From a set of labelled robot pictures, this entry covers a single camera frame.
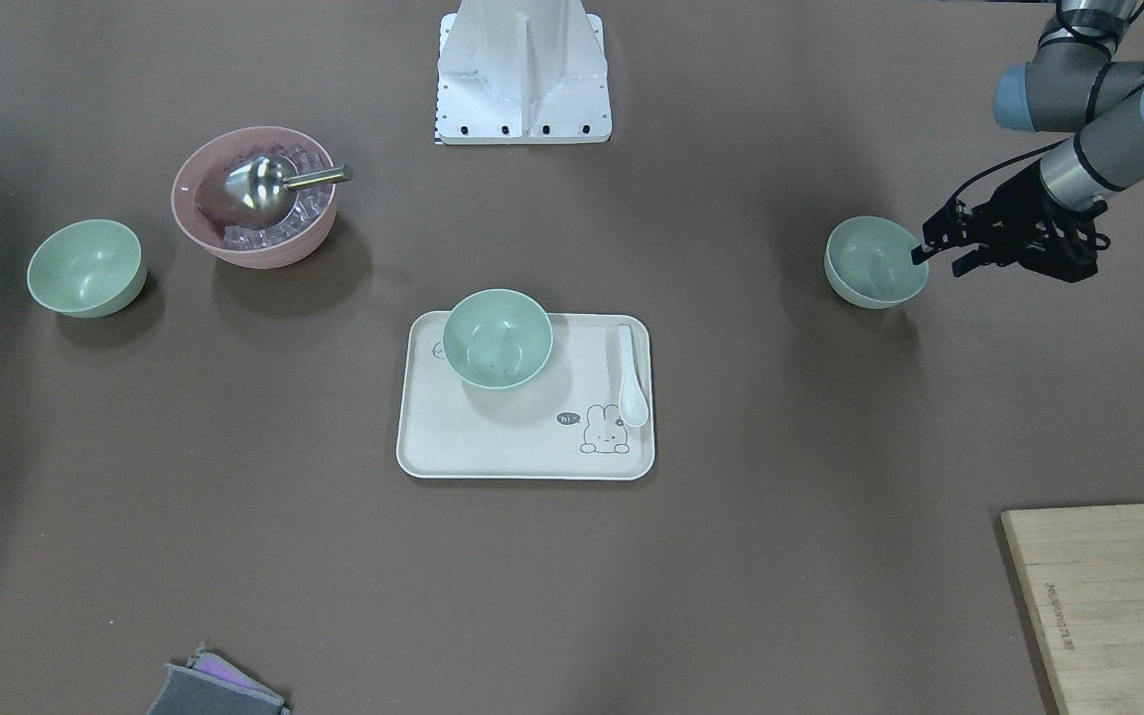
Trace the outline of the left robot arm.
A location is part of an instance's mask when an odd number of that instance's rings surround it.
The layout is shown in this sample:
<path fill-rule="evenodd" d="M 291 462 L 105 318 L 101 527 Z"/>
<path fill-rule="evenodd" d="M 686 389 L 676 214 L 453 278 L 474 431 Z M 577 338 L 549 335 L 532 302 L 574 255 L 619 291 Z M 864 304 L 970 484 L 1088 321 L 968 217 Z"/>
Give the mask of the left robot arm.
<path fill-rule="evenodd" d="M 1014 158 L 1020 170 L 977 207 L 950 194 L 925 221 L 914 264 L 963 248 L 950 267 L 958 277 L 990 264 L 1064 283 L 1097 272 L 1109 248 L 1097 219 L 1144 180 L 1144 59 L 1115 59 L 1136 15 L 1133 1 L 1055 3 L 1034 57 L 1000 76 L 993 114 L 1004 128 L 1063 140 Z"/>

